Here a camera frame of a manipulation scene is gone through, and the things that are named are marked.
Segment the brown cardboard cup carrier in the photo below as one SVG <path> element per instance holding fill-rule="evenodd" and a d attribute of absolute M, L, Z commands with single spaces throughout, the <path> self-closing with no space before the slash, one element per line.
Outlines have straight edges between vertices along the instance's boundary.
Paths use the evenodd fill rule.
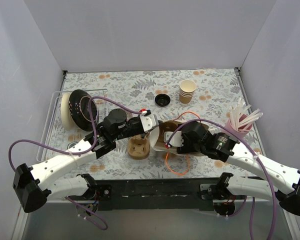
<path fill-rule="evenodd" d="M 134 160 L 146 159 L 150 154 L 150 142 L 146 136 L 135 135 L 128 140 L 128 155 Z"/>

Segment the beige paper takeout bag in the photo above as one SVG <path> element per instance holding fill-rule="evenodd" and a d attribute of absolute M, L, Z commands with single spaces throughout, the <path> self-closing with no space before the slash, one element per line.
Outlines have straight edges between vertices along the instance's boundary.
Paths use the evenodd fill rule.
<path fill-rule="evenodd" d="M 161 133 L 159 126 L 154 128 L 149 133 L 149 137 L 148 137 L 150 148 L 155 152 L 165 152 L 164 164 L 168 168 L 168 170 L 177 176 L 184 176 L 190 170 L 190 156 L 203 157 L 204 154 L 200 152 L 194 152 L 194 151 L 191 151 L 190 153 L 177 153 L 177 148 L 184 146 L 184 140 L 182 137 L 181 130 L 178 130 L 177 133 L 171 138 L 169 142 L 170 147 L 166 148 L 165 140 L 168 140 L 172 135 L 172 133 L 173 131 L 167 131 L 167 132 L 163 131 L 163 133 Z M 172 170 L 168 164 L 169 155 L 186 156 L 187 169 L 182 173 Z"/>

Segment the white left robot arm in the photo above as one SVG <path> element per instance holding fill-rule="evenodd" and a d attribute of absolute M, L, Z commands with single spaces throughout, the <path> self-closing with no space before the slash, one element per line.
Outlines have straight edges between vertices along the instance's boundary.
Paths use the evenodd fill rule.
<path fill-rule="evenodd" d="M 93 178 L 88 174 L 58 180 L 73 169 L 103 157 L 116 148 L 116 141 L 145 135 L 158 127 L 157 117 L 150 110 L 127 119 L 121 108 L 113 109 L 99 124 L 92 126 L 92 133 L 76 145 L 44 162 L 28 166 L 23 163 L 14 171 L 13 190 L 25 213 L 40 209 L 48 199 L 82 196 L 91 200 L 96 196 Z"/>

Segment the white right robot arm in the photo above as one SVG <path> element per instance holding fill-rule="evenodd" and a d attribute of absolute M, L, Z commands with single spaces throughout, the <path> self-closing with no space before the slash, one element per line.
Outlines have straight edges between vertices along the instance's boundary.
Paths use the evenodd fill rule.
<path fill-rule="evenodd" d="M 211 134 L 207 126 L 195 120 L 181 124 L 166 140 L 179 154 L 201 153 L 258 177 L 244 179 L 223 173 L 215 187 L 220 198 L 249 195 L 269 201 L 277 199 L 284 210 L 300 216 L 300 169 L 258 155 L 229 133 Z"/>

